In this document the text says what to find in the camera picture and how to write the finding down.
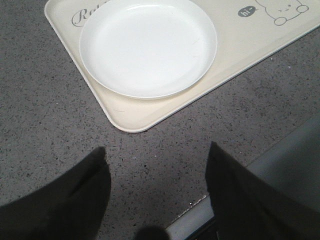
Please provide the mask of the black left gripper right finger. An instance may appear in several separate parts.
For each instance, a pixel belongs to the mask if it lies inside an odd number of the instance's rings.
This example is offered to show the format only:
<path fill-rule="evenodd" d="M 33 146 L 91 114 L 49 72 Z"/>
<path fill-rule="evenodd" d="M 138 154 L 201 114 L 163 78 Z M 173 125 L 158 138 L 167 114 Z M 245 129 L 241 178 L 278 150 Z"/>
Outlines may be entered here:
<path fill-rule="evenodd" d="M 216 142 L 205 180 L 221 240 L 318 240 L 320 214 L 247 170 Z"/>

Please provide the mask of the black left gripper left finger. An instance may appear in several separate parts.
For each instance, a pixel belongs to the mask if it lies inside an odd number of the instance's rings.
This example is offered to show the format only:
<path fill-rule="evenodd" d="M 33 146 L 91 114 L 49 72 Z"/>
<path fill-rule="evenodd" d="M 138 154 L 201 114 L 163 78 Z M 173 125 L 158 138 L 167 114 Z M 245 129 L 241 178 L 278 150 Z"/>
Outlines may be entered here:
<path fill-rule="evenodd" d="M 2 240 L 94 240 L 111 193 L 106 150 L 97 147 L 44 187 L 0 207 Z"/>

